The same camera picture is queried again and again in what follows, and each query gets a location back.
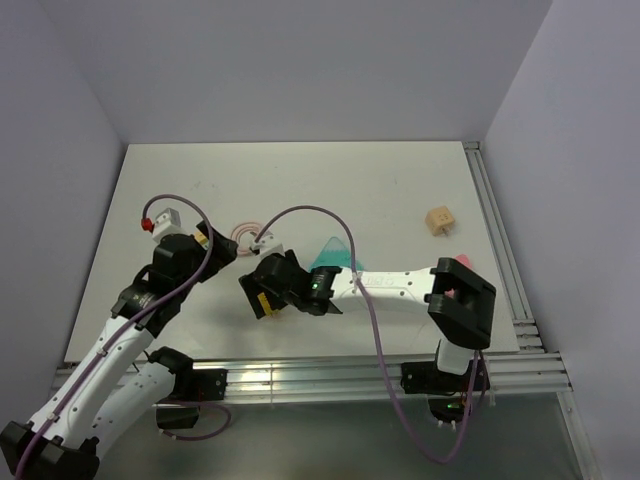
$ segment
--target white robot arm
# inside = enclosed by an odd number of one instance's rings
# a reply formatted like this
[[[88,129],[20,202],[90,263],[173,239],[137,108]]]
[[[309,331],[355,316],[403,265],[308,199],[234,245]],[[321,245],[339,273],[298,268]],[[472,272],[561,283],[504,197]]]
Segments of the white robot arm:
[[[56,395],[29,422],[10,422],[0,433],[9,469],[21,480],[90,480],[114,441],[150,406],[171,395],[189,400],[193,360],[166,347],[112,392],[180,312],[193,284],[235,260],[238,245],[206,222],[196,236],[187,235],[170,210],[155,224],[145,222],[158,243],[152,263],[120,293],[98,340]]]
[[[489,347],[496,290],[452,258],[433,268],[405,272],[358,272],[376,310],[430,316],[444,334],[436,365],[461,376],[475,350]],[[293,251],[263,257],[256,270],[240,279],[257,318],[293,305],[312,315],[367,309],[355,284],[356,273],[343,267],[306,272]]]

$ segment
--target red object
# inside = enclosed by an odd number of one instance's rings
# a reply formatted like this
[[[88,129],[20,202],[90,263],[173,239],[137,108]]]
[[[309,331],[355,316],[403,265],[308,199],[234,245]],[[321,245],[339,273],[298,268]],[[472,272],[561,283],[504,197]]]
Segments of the red object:
[[[140,221],[140,225],[145,232],[153,232],[153,222],[150,218],[143,218]]]

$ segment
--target gray wall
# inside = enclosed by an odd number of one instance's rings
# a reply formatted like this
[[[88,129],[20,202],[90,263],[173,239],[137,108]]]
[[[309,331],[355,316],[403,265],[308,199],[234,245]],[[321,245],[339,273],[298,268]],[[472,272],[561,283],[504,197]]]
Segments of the gray wall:
[[[35,0],[0,2],[0,65],[2,428],[46,399],[123,152]]]
[[[640,3],[556,0],[486,139],[544,339],[607,478],[640,471]]]
[[[483,138],[551,0],[41,0],[128,143]]]

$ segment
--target wooden block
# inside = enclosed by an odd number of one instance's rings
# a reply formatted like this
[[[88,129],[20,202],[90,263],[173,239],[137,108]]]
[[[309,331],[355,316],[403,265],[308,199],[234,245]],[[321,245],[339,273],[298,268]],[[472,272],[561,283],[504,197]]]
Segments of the wooden block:
[[[429,227],[431,234],[434,236],[441,235],[443,233],[446,235],[456,222],[452,213],[444,205],[442,207],[429,210],[424,221],[427,224],[427,227]]]

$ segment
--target white table surface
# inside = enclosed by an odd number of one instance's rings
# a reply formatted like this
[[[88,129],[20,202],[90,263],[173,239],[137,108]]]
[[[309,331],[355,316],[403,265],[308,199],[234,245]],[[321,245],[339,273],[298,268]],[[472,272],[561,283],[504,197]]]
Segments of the white table surface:
[[[75,323],[66,361],[79,361],[95,341],[119,292],[151,260],[155,243],[140,229],[141,209],[159,193],[184,195],[228,235],[239,222],[266,223],[305,203],[343,217],[366,270],[404,271],[467,254],[497,290],[490,351],[518,350],[480,204],[459,142],[354,142],[131,145],[118,180]],[[449,236],[433,237],[424,223],[447,205],[456,218]],[[197,215],[181,204],[183,227]],[[316,212],[296,212],[272,231],[309,266],[340,226]],[[151,349],[168,345],[197,359],[281,359],[372,355],[366,312],[313,317],[288,307],[256,320],[238,278],[256,266],[239,258],[196,286],[182,312]],[[434,353],[440,333],[429,317],[381,312],[387,354]]]

